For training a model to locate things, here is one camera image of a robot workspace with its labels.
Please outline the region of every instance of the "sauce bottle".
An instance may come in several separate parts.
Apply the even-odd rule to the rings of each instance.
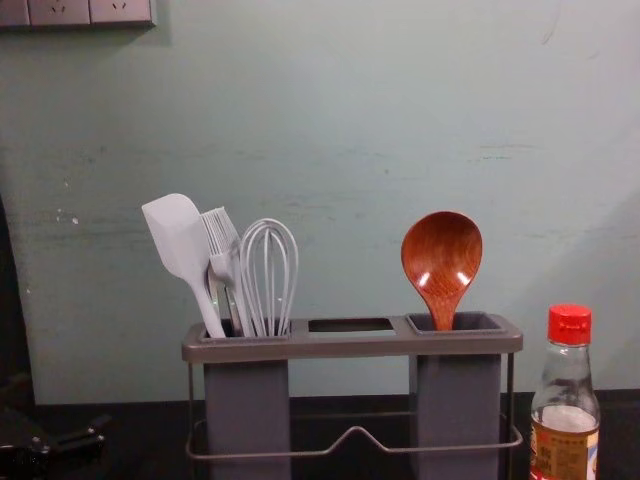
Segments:
[[[530,480],[596,480],[600,408],[593,393],[591,310],[549,309],[547,358],[531,405]]]

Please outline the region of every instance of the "spoon bowl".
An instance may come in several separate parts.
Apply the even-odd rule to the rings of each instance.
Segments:
[[[456,212],[436,212],[413,225],[402,242],[402,266],[431,312],[436,330],[451,330],[460,299],[482,259],[482,235]]]

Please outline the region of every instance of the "white spatula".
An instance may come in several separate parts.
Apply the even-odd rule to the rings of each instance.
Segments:
[[[207,290],[209,245],[200,212],[188,197],[178,193],[143,205],[142,212],[162,264],[191,287],[209,335],[225,337],[220,314]]]

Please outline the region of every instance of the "power socket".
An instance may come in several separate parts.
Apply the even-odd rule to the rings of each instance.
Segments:
[[[89,25],[89,0],[29,0],[31,25]]]
[[[0,0],[0,27],[29,25],[27,0]]]
[[[154,24],[153,0],[89,0],[91,23]]]

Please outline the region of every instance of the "utensil holder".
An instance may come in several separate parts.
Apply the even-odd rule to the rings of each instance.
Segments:
[[[291,458],[330,455],[363,434],[386,454],[410,454],[417,480],[497,480],[500,450],[510,472],[511,448],[522,442],[513,426],[513,355],[522,349],[522,333],[482,312],[457,314],[454,328],[436,332],[428,315],[406,315],[296,320],[286,337],[211,339],[194,325],[182,344],[189,366],[187,454],[209,462],[211,479],[290,480]],[[508,402],[501,443],[502,354]],[[400,355],[410,358],[410,446],[385,446],[354,425],[324,450],[291,451],[288,360]],[[204,365],[207,453],[192,446],[193,364]]]

